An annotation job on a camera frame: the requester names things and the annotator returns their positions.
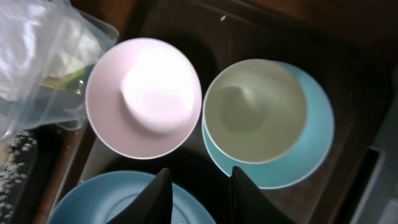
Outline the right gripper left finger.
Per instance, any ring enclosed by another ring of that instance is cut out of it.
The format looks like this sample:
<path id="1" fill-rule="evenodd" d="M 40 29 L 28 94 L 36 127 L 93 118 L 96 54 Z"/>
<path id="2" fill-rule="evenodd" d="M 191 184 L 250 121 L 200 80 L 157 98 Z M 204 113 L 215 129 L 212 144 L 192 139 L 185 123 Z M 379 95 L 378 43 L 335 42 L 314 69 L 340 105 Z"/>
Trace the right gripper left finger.
<path id="1" fill-rule="evenodd" d="M 171 224 L 173 209 L 172 178 L 163 168 L 111 224 Z"/>

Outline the light blue bowl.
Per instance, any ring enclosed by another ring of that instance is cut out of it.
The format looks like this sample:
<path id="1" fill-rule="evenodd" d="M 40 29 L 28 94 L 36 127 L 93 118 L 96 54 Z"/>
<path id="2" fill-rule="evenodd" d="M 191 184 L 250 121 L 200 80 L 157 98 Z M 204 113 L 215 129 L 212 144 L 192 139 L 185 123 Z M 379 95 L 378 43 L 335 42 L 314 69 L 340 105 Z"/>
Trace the light blue bowl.
<path id="1" fill-rule="evenodd" d="M 218 168 L 226 175 L 231 175 L 233 167 L 238 166 L 262 189 L 279 189 L 294 185 L 315 172 L 331 148 L 335 131 L 331 103 L 321 85 L 295 65 L 275 62 L 292 72 L 303 88 L 307 100 L 307 123 L 291 151 L 263 164 L 235 161 L 221 153 L 212 143 L 205 131 L 203 115 L 201 122 L 206 150 Z"/>

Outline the dark blue plate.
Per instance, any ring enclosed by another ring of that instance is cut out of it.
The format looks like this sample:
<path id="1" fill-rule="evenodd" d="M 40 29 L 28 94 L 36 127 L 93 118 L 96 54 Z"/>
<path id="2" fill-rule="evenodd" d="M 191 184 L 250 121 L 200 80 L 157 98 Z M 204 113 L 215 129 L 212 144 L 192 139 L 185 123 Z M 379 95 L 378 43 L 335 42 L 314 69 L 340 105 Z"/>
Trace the dark blue plate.
<path id="1" fill-rule="evenodd" d="M 107 223 L 123 211 L 152 181 L 154 174 L 120 170 L 90 178 L 62 198 L 48 223 Z M 206 208 L 185 189 L 172 185 L 174 224 L 215 224 Z"/>

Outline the pink bowl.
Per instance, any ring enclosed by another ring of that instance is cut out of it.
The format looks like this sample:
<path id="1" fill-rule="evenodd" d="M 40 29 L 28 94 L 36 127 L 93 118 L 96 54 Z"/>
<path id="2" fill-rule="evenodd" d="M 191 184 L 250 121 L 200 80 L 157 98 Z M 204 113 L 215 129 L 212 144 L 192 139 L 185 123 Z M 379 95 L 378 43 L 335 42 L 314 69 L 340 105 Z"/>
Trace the pink bowl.
<path id="1" fill-rule="evenodd" d="M 159 39 L 125 40 L 90 73 L 86 113 L 108 148 L 133 159 L 176 150 L 197 125 L 202 104 L 198 74 L 176 47 Z"/>

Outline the green yellow snack wrapper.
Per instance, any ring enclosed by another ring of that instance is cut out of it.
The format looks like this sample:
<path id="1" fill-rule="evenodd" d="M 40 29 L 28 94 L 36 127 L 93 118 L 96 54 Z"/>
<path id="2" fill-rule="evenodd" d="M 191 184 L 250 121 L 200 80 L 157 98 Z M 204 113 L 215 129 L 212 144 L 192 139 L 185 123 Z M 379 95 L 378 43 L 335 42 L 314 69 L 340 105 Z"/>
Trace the green yellow snack wrapper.
<path id="1" fill-rule="evenodd" d="M 85 92 L 88 78 L 94 66 L 94 64 L 88 65 L 80 70 L 67 74 L 63 78 L 44 78 L 40 85 L 81 95 Z"/>

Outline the cream cup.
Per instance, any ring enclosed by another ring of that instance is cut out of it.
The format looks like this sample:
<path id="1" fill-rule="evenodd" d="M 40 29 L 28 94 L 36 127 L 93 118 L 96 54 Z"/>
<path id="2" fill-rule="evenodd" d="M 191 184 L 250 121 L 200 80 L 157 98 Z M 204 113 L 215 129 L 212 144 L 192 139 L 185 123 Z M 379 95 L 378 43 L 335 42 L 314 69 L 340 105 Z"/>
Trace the cream cup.
<path id="1" fill-rule="evenodd" d="M 203 122 L 212 143 L 246 164 L 274 161 L 292 150 L 307 123 L 307 100 L 280 63 L 249 59 L 220 72 L 206 91 Z"/>

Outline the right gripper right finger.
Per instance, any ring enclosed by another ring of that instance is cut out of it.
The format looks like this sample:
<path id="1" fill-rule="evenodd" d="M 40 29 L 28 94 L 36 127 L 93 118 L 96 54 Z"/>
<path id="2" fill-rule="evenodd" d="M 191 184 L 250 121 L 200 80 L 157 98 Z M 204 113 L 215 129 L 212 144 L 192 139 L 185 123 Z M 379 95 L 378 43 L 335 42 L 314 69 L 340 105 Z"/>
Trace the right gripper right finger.
<path id="1" fill-rule="evenodd" d="M 229 207 L 232 223 L 295 224 L 238 166 L 229 178 Z"/>

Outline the white napkin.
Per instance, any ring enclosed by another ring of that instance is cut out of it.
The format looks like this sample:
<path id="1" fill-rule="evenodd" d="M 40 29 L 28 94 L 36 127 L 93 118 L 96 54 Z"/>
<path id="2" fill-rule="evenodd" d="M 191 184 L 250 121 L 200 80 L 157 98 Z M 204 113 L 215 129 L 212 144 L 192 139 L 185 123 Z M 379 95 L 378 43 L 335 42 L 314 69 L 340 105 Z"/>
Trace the white napkin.
<path id="1" fill-rule="evenodd" d="M 16 101 L 21 84 L 60 40 L 48 76 L 64 78 L 105 51 L 94 26 L 68 1 L 1 1 L 1 98 Z"/>

